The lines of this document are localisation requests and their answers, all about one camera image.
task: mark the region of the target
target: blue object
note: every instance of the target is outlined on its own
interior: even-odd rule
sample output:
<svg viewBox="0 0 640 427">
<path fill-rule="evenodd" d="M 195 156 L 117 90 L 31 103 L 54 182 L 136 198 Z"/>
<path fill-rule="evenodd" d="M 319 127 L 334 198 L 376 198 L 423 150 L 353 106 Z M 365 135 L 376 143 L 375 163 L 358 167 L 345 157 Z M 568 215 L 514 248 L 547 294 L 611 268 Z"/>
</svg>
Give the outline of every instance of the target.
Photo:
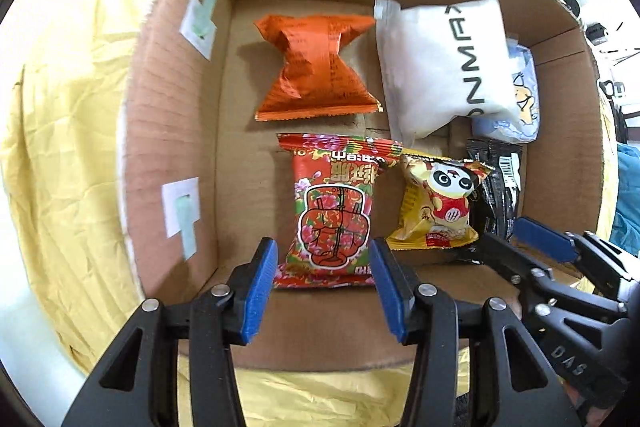
<svg viewBox="0 0 640 427">
<path fill-rule="evenodd" d="M 571 239 L 564 233 L 555 232 L 529 217 L 516 219 L 513 235 L 517 240 L 540 250 L 558 263 L 572 263 L 577 256 Z"/>
<path fill-rule="evenodd" d="M 640 250 L 640 151 L 618 144 L 618 203 L 609 238 L 638 257 Z"/>
<path fill-rule="evenodd" d="M 389 331 L 396 336 L 398 342 L 403 343 L 407 337 L 404 305 L 400 292 L 375 241 L 369 243 L 369 266 L 376 282 L 376 291 L 382 303 L 382 309 L 385 312 L 386 325 L 389 327 Z"/>
<path fill-rule="evenodd" d="M 276 266 L 278 265 L 278 245 L 273 239 L 267 239 L 266 241 L 268 243 L 261 245 L 264 248 L 264 254 L 260 259 L 260 264 L 258 264 L 244 301 L 244 321 L 240 336 L 246 344 L 251 342 L 260 329 L 262 316 L 273 286 Z"/>
<path fill-rule="evenodd" d="M 507 48 L 522 129 L 518 129 L 510 121 L 492 120 L 491 116 L 472 118 L 471 127 L 474 136 L 493 138 L 507 143 L 529 143 L 538 137 L 540 128 L 540 99 L 533 55 L 528 48 L 515 41 L 508 41 Z"/>
</svg>

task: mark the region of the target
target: barcode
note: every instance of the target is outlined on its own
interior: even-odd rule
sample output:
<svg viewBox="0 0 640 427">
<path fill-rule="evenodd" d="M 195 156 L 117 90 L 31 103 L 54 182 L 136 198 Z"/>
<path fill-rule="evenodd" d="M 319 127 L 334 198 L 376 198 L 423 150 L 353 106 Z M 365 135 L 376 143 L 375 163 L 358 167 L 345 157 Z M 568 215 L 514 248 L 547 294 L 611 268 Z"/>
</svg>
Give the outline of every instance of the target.
<svg viewBox="0 0 640 427">
<path fill-rule="evenodd" d="M 516 176 L 513 172 L 513 165 L 511 164 L 511 158 L 509 156 L 500 156 L 500 159 L 498 159 L 498 166 L 502 171 L 504 185 L 506 187 L 518 187 L 518 184 L 516 183 Z"/>
</svg>

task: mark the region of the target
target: red floral package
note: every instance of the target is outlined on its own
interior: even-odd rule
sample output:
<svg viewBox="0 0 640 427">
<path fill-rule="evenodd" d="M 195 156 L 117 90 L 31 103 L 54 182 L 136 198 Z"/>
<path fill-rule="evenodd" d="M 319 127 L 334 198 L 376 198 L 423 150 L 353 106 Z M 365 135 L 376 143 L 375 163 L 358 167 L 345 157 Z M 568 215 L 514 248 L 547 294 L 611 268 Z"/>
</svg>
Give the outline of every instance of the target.
<svg viewBox="0 0 640 427">
<path fill-rule="evenodd" d="M 296 238 L 276 288 L 372 285 L 369 214 L 373 183 L 395 165 L 398 142 L 362 136 L 278 134 L 293 152 Z"/>
</svg>

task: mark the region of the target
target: white paper square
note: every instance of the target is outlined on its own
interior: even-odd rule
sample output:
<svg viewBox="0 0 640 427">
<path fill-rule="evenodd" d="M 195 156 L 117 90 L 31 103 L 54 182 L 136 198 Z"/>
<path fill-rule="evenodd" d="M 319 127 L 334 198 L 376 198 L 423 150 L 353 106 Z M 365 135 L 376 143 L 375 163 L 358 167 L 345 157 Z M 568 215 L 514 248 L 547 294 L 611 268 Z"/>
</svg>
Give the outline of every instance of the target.
<svg viewBox="0 0 640 427">
<path fill-rule="evenodd" d="M 180 196 L 189 195 L 194 205 L 194 221 L 200 220 L 200 194 L 198 179 L 190 178 L 181 182 L 167 183 L 162 186 L 162 208 L 164 210 L 164 225 L 166 237 L 172 237 L 180 232 L 178 216 L 175 212 L 175 200 Z"/>
<path fill-rule="evenodd" d="M 208 28 L 204 38 L 200 38 L 193 31 L 193 23 L 196 20 L 198 8 L 201 6 L 202 4 L 200 1 L 189 0 L 189 4 L 187 4 L 187 11 L 184 14 L 182 23 L 180 24 L 180 33 L 202 54 L 203 57 L 207 60 L 211 60 L 211 49 L 213 47 L 213 41 L 216 38 L 216 25 L 211 20 L 207 21 Z"/>
</svg>

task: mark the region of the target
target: white pouch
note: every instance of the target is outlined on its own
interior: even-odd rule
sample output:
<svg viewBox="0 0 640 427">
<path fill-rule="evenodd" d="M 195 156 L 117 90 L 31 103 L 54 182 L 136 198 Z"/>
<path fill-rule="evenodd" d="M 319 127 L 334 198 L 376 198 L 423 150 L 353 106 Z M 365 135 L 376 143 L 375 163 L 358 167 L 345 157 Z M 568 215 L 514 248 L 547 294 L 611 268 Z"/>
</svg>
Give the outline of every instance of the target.
<svg viewBox="0 0 640 427">
<path fill-rule="evenodd" d="M 520 128 L 498 0 L 405 10 L 376 0 L 374 17 L 393 139 L 412 147 L 456 116 Z"/>
</svg>

